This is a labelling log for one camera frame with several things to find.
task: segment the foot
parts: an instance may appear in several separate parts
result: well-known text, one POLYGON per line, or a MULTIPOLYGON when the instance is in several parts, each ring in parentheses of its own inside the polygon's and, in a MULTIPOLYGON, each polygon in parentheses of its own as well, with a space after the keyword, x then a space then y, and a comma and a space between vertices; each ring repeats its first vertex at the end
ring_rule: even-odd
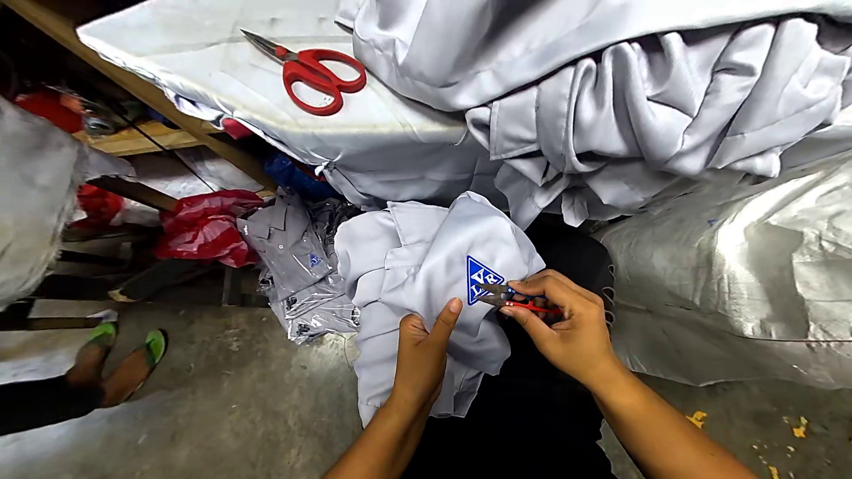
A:
POLYGON ((65 373, 72 386, 96 386, 101 381, 104 360, 115 343, 116 327, 102 323, 92 332, 92 338, 77 352, 74 366, 65 373))
POLYGON ((160 331, 148 333, 144 346, 130 353, 101 384, 104 401, 101 407, 113 407, 127 401, 148 379, 165 352, 165 336, 160 331))

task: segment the scissors blade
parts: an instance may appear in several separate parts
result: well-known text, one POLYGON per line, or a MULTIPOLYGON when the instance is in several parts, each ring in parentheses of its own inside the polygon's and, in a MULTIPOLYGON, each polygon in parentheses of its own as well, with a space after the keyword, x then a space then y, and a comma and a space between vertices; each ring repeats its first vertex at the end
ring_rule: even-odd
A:
POLYGON ((476 285, 484 289, 485 291, 490 292, 491 294, 501 295, 505 292, 509 292, 508 288, 503 285, 490 285, 485 283, 477 283, 476 285))
POLYGON ((275 47, 278 46, 277 43, 272 42, 270 40, 267 40, 266 38, 261 37, 260 35, 258 35, 256 33, 252 33, 252 32, 249 32, 247 30, 243 30, 242 28, 240 28, 239 30, 241 32, 243 32, 243 35, 245 35, 249 39, 250 42, 252 42, 257 48, 259 48, 261 50, 261 52, 265 53, 269 58, 272 58, 275 61, 279 61, 281 63, 284 63, 285 59, 279 58, 275 54, 275 47))
POLYGON ((491 304, 492 306, 500 306, 500 307, 502 307, 503 305, 506 304, 506 301, 504 299, 502 299, 500 296, 495 296, 495 295, 492 295, 492 294, 485 295, 485 296, 479 296, 479 297, 476 298, 476 301, 482 301, 483 303, 491 304))

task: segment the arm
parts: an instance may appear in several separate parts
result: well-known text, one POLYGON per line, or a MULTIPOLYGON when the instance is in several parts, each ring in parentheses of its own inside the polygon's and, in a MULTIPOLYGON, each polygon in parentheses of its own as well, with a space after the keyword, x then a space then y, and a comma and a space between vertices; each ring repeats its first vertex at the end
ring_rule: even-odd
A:
POLYGON ((420 442, 429 409, 440 394, 446 370, 446 344, 461 310, 461 300, 451 299, 438 315, 431 333, 419 316, 402 318, 390 397, 364 432, 325 473, 325 479, 402 475, 420 442))
POLYGON ((525 294, 544 294, 562 310, 563 320, 548 327, 527 309, 501 309, 523 326, 548 361, 589 388, 645 476, 755 477, 621 364, 596 294, 551 270, 509 285, 525 294))

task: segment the embroidered logo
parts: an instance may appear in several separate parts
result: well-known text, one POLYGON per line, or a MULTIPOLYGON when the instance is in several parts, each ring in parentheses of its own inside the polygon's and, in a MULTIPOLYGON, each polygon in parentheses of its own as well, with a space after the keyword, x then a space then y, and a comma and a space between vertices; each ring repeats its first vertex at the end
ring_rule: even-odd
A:
POLYGON ((476 303, 476 298, 488 291, 477 286, 477 283, 483 285, 499 285, 503 283, 504 277, 491 271, 486 265, 476 261, 472 257, 468 257, 468 306, 476 303))

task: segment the red fabric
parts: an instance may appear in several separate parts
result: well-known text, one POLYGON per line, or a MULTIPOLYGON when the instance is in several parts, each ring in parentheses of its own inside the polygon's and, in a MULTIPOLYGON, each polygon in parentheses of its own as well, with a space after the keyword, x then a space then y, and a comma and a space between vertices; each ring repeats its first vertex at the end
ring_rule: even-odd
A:
POLYGON ((44 89, 25 95, 18 95, 14 104, 28 112, 46 118, 67 133, 76 133, 83 129, 83 119, 75 112, 62 106, 59 93, 44 89))
POLYGON ((259 196, 243 189, 179 199, 174 211, 160 213, 165 234, 154 254, 158 258, 216 259, 234 268, 257 263, 260 258, 239 235, 236 220, 262 204, 259 196))
POLYGON ((101 229, 124 208, 124 198, 94 185, 82 185, 77 190, 77 202, 86 217, 71 223, 74 228, 101 229))

